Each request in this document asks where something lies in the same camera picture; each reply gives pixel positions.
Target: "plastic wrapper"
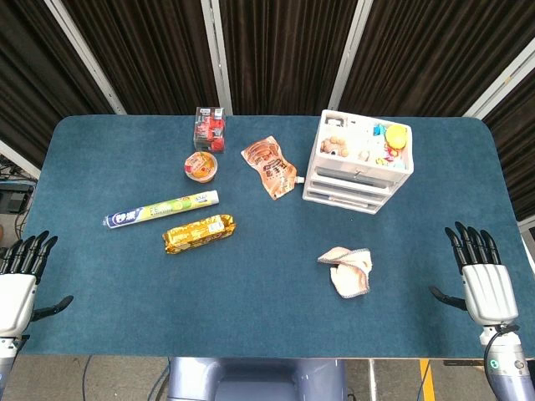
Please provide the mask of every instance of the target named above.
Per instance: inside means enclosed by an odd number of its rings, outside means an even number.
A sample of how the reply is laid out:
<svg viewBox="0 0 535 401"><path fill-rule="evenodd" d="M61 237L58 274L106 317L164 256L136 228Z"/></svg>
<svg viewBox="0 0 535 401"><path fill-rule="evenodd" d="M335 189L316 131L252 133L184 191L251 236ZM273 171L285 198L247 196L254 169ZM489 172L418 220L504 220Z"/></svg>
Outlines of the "plastic wrapper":
<svg viewBox="0 0 535 401"><path fill-rule="evenodd" d="M264 188L274 200L295 186L298 171L284 159L281 147L272 136L248 146L242 156L258 172Z"/></svg>
<svg viewBox="0 0 535 401"><path fill-rule="evenodd" d="M167 253L180 253L186 249L205 245L208 242L231 236L236 228L230 215L215 215L171 228L164 233L163 239Z"/></svg>

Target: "teddy bear figurine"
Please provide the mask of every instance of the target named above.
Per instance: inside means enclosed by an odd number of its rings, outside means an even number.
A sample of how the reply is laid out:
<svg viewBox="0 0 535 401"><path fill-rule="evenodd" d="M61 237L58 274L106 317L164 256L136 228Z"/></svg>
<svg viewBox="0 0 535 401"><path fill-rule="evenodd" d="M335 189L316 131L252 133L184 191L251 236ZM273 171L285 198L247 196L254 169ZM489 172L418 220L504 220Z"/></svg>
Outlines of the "teddy bear figurine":
<svg viewBox="0 0 535 401"><path fill-rule="evenodd" d="M337 136L331 136L330 138L323 140L320 150L322 153L329 153L330 155L338 155L342 157L347 157L349 155L345 139Z"/></svg>

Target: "white robotic hand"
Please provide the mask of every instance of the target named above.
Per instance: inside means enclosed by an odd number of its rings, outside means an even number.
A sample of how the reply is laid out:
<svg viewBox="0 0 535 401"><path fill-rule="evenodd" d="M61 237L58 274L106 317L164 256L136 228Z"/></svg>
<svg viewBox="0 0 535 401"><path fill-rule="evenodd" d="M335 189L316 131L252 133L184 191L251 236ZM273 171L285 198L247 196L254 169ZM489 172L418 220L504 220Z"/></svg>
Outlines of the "white robotic hand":
<svg viewBox="0 0 535 401"><path fill-rule="evenodd" d="M44 242L47 236L45 231L15 242L0 265L0 399L17 353L29 338L23 336L28 324L63 311L73 300L68 296L58 305L33 310L48 254L58 240L53 236Z"/></svg>
<svg viewBox="0 0 535 401"><path fill-rule="evenodd" d="M503 266L491 235L467 229L456 221L461 234L446 228L459 267L466 300L444 295L437 287L431 293L446 305L468 311L483 326L480 342L485 348L485 375L500 401L533 401L535 390L527 369L520 338L513 324L518 317L511 278Z"/></svg>

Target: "cloth napkin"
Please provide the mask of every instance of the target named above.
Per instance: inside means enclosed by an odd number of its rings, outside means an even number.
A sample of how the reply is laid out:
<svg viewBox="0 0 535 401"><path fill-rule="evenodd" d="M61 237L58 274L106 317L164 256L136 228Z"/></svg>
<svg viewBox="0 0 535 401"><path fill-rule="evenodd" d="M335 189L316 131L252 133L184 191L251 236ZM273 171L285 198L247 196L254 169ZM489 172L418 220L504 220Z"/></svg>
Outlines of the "cloth napkin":
<svg viewBox="0 0 535 401"><path fill-rule="evenodd" d="M369 292L368 275L371 272L369 249L351 251L336 246L318 258L321 263L337 265L331 267L331 282L343 298L353 298Z"/></svg>

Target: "white pole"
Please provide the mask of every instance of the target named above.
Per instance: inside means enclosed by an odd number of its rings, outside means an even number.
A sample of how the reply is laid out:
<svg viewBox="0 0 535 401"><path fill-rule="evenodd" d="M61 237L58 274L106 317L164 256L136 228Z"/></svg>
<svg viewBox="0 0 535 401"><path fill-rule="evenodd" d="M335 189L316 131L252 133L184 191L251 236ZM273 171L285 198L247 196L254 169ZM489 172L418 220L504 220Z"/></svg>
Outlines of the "white pole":
<svg viewBox="0 0 535 401"><path fill-rule="evenodd" d="M228 81L227 54L219 0L201 0L201 6L219 105L225 108L226 115L232 115L231 87Z"/></svg>
<svg viewBox="0 0 535 401"><path fill-rule="evenodd" d="M344 52L342 53L338 73L334 80L333 92L331 92L329 106L327 107L330 110L338 110L372 3L373 0L360 0L354 10L353 21L349 28L348 38L345 41Z"/></svg>
<svg viewBox="0 0 535 401"><path fill-rule="evenodd" d="M515 57L464 117L484 119L535 68L535 38Z"/></svg>
<svg viewBox="0 0 535 401"><path fill-rule="evenodd" d="M82 62L88 69L94 81L99 86L102 94L106 97L106 100L108 100L108 103L113 111L116 114L126 114L125 107L120 102L117 93L114 91L109 80L106 78L106 75L100 67L99 62L94 57L93 52L91 52L89 46L85 42L85 39L82 37L82 34L74 24L74 21L70 17L67 8L65 8L61 0L44 0L44 3L47 5L54 18L56 18L59 26L64 31L67 39L73 45L76 53L82 59Z"/></svg>
<svg viewBox="0 0 535 401"><path fill-rule="evenodd" d="M377 382L375 381L375 360L368 359L369 401L377 401Z"/></svg>
<svg viewBox="0 0 535 401"><path fill-rule="evenodd" d="M11 146L6 144L2 140L0 140L0 154L6 156L8 159L10 159L13 163L15 163L21 169L26 171L32 177L39 179L39 176L41 175L41 170L38 169L32 163L30 163L28 160L26 160L16 150L14 150Z"/></svg>
<svg viewBox="0 0 535 401"><path fill-rule="evenodd" d="M530 228L535 227L535 215L525 218L518 222L518 229L520 232L528 231Z"/></svg>

